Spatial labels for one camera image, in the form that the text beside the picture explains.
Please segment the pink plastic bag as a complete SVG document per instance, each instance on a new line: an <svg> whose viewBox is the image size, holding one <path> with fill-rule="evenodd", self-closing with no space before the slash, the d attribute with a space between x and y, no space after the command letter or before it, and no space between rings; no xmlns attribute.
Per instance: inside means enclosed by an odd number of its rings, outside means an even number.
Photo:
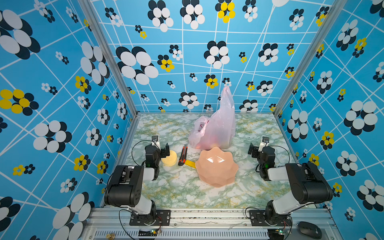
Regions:
<svg viewBox="0 0 384 240"><path fill-rule="evenodd" d="M194 122L188 140L194 149L228 149L236 133L235 103L229 87L221 94L220 108L210 117L202 116Z"/></svg>

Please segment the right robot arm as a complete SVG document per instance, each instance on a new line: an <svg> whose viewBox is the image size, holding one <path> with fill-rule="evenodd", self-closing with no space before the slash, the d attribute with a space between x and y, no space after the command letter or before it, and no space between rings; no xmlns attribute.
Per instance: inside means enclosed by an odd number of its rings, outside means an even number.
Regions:
<svg viewBox="0 0 384 240"><path fill-rule="evenodd" d="M321 204L333 198L333 190L313 163L287 163L275 166L275 149L262 143L250 144L248 154L258 160L256 172L267 182L288 181L291 190L276 200L270 200L264 211L250 211L250 217L264 217L271 226L288 223L290 213L306 205Z"/></svg>

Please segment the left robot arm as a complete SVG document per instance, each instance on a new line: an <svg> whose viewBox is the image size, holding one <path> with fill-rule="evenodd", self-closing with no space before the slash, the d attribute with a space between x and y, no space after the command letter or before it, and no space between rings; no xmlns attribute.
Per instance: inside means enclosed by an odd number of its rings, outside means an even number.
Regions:
<svg viewBox="0 0 384 240"><path fill-rule="evenodd" d="M151 144L145 147L144 165L118 165L108 180L104 197L106 205L131 211L130 226L168 226L170 210L158 210L153 200L142 195L144 181L155 181L161 158L170 155L169 145L163 149Z"/></svg>

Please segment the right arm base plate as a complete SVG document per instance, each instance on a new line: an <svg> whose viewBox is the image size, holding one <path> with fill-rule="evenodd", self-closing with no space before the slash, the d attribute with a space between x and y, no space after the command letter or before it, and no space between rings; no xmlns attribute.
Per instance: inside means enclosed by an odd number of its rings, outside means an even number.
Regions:
<svg viewBox="0 0 384 240"><path fill-rule="evenodd" d="M289 215L278 215L274 211L249 210L249 218L253 227L289 227L293 223Z"/></svg>

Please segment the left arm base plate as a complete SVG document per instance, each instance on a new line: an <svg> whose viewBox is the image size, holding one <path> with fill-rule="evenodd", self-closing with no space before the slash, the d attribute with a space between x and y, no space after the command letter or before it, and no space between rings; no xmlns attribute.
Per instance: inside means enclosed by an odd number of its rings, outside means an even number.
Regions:
<svg viewBox="0 0 384 240"><path fill-rule="evenodd" d="M171 210L151 211L148 215L137 215L132 213L130 226L169 226Z"/></svg>

